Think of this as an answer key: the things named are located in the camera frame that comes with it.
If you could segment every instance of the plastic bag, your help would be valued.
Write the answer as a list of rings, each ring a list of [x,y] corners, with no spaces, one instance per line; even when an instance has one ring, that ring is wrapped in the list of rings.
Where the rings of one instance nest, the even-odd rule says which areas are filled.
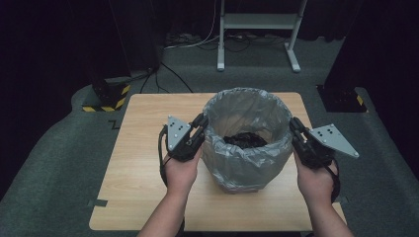
[[[230,194],[262,190],[283,170],[293,152],[292,114],[277,97],[253,88],[217,93],[204,107],[209,118],[203,160],[217,184]],[[252,132],[268,144],[241,149],[225,136]]]

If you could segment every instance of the wooden table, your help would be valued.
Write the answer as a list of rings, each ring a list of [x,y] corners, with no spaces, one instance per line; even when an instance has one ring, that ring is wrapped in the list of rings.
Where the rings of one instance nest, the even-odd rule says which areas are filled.
[[[297,93],[272,93],[293,116],[311,126]],[[213,93],[133,95],[99,192],[106,206],[95,206],[94,230],[139,230],[165,195],[157,151],[167,116],[192,121]],[[334,203],[344,217],[339,203]],[[305,231],[311,224],[296,184],[293,156],[283,171],[258,193],[228,195],[213,181],[203,161],[186,209],[186,231]]]

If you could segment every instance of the forearm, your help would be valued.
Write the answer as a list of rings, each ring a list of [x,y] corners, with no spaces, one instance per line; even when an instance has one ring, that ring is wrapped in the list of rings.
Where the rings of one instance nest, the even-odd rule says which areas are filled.
[[[307,204],[315,236],[354,236],[330,203]]]
[[[175,236],[182,224],[187,200],[188,196],[185,195],[166,194],[138,233],[138,237]]]

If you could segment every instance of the wrist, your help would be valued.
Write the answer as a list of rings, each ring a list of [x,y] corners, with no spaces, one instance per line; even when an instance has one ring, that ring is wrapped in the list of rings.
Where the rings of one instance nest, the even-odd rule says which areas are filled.
[[[319,198],[308,198],[304,197],[305,203],[309,208],[327,208],[332,207],[332,202],[328,197],[319,197]]]
[[[186,199],[188,198],[189,192],[191,189],[167,189],[166,196],[172,197],[172,198],[181,198]]]
[[[167,192],[163,199],[166,199],[173,206],[185,208],[188,202],[188,195],[179,192]]]

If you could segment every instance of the shelf leg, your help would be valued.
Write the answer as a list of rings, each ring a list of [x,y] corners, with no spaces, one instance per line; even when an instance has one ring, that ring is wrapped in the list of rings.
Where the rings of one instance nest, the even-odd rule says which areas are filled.
[[[293,68],[293,72],[300,72],[301,68],[299,67],[298,61],[296,60],[295,53],[293,53],[292,49],[289,49],[289,43],[285,43],[287,55],[289,56],[291,67]]]
[[[305,5],[307,0],[302,0],[301,5],[299,6],[298,15],[295,19],[295,24],[293,26],[293,33],[291,35],[290,42],[285,43],[287,55],[289,56],[293,72],[300,72],[301,68],[299,67],[298,61],[296,60],[295,53],[293,53],[293,46],[295,45],[296,36],[298,35],[299,26],[301,25],[302,17],[304,15]]]
[[[218,58],[216,63],[216,70],[223,71],[224,65],[224,0],[221,0],[221,11],[219,18],[219,44],[218,44]]]

